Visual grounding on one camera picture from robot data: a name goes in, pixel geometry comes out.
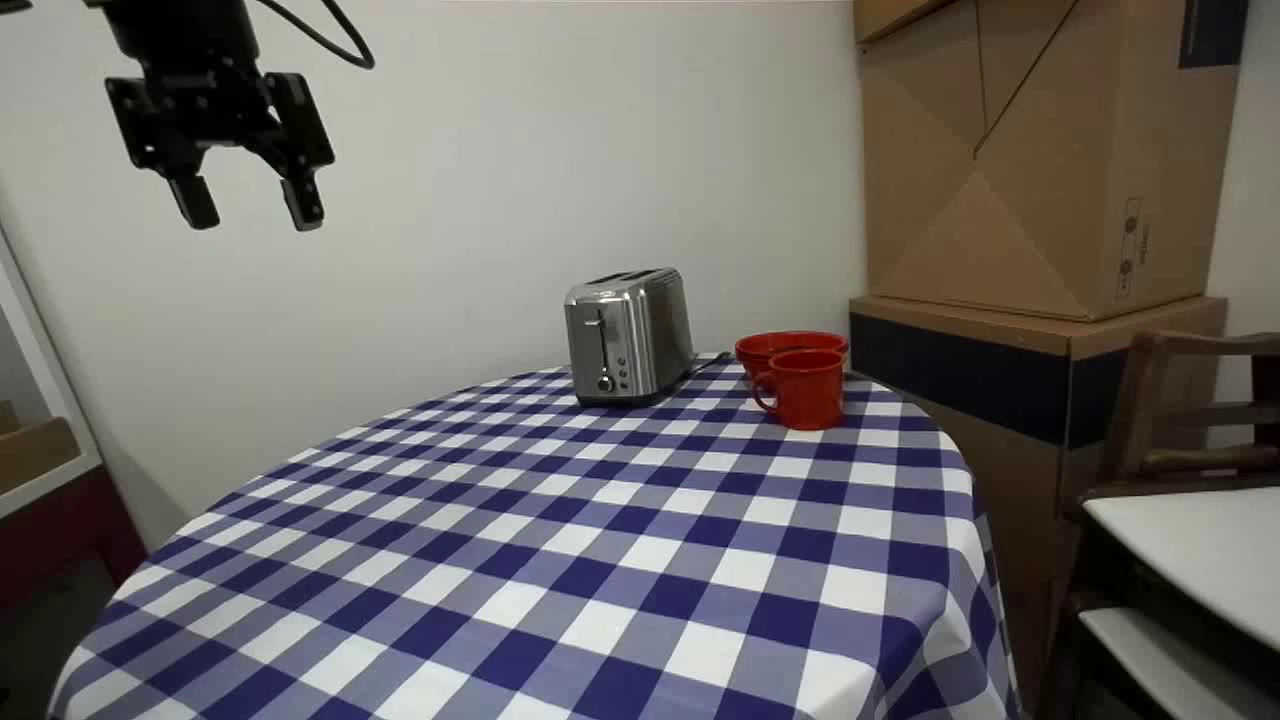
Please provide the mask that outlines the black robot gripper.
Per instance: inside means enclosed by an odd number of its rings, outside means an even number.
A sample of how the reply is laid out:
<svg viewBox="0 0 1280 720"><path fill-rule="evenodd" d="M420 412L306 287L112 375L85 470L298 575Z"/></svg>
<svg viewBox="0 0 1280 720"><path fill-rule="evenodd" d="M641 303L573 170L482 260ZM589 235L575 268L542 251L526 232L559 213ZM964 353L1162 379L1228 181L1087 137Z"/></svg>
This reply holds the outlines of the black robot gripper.
<svg viewBox="0 0 1280 720"><path fill-rule="evenodd" d="M315 102L299 71L260 71L243 0L85 0L100 8L140 82L110 78L116 123L136 170L171 176L179 218L216 230L221 213L197 176L211 146L270 159L284 181L298 232L323 225L320 184L306 170L331 165Z"/></svg>

